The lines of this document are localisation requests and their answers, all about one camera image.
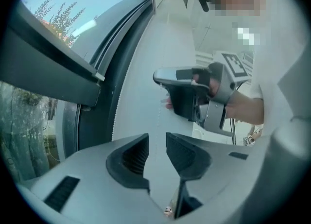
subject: person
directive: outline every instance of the person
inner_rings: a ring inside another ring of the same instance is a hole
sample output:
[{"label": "person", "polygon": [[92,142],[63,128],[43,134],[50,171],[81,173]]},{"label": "person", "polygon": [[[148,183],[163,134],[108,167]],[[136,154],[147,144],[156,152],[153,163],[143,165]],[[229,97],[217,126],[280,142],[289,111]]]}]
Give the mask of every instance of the person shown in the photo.
[{"label": "person", "polygon": [[[256,20],[250,97],[234,91],[225,109],[227,118],[263,124],[260,135],[270,136],[293,117],[278,82],[300,58],[310,38],[310,29],[301,9],[295,0],[209,1],[216,10],[240,15],[251,13]],[[209,87],[212,97],[217,93],[219,83],[211,78]],[[166,107],[173,107],[170,98]]]}]

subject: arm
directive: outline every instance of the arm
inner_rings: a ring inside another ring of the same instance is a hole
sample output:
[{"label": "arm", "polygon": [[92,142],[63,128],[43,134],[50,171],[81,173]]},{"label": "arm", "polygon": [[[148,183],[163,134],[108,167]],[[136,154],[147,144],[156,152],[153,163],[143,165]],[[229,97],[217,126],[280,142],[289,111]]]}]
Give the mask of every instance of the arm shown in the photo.
[{"label": "arm", "polygon": [[260,136],[261,136],[261,129],[257,133],[252,134],[254,141],[256,141],[258,138],[260,138]]},{"label": "arm", "polygon": [[261,62],[261,58],[264,56],[262,51],[263,49],[258,49],[255,52],[250,97],[235,91],[226,106],[228,118],[253,125],[263,124],[263,94],[259,85],[259,79],[264,71]]},{"label": "arm", "polygon": [[255,126],[252,125],[252,128],[250,129],[250,131],[248,132],[247,135],[252,135],[254,133],[254,131],[255,131]]},{"label": "arm", "polygon": [[252,99],[235,91],[226,106],[227,118],[238,119],[253,125],[263,124],[263,100]]}]

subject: white shirt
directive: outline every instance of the white shirt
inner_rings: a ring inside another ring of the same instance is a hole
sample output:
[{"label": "white shirt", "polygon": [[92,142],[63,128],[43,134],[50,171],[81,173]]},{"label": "white shirt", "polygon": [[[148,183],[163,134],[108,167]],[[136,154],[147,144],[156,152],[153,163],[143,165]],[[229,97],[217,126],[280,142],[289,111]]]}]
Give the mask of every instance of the white shirt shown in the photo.
[{"label": "white shirt", "polygon": [[299,59],[309,38],[294,0],[267,0],[266,26],[255,46],[251,97],[264,102],[262,136],[290,121],[293,112],[277,85]]}]

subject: grey plastic housing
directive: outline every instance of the grey plastic housing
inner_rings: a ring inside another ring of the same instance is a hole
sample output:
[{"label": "grey plastic housing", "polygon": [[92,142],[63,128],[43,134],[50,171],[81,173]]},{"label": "grey plastic housing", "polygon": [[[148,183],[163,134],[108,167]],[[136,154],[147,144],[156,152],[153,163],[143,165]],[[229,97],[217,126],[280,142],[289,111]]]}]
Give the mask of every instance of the grey plastic housing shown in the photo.
[{"label": "grey plastic housing", "polygon": [[231,132],[223,130],[225,119],[225,105],[209,101],[205,120],[201,126],[207,131],[231,137],[233,135]]},{"label": "grey plastic housing", "polygon": [[[295,118],[252,147],[167,134],[167,154],[180,175],[177,224],[264,221],[292,194],[311,162],[311,120]],[[76,152],[27,187],[17,187],[49,223],[167,223],[147,189],[126,188],[106,167],[124,138]],[[66,176],[80,181],[60,212],[43,201]]]}]

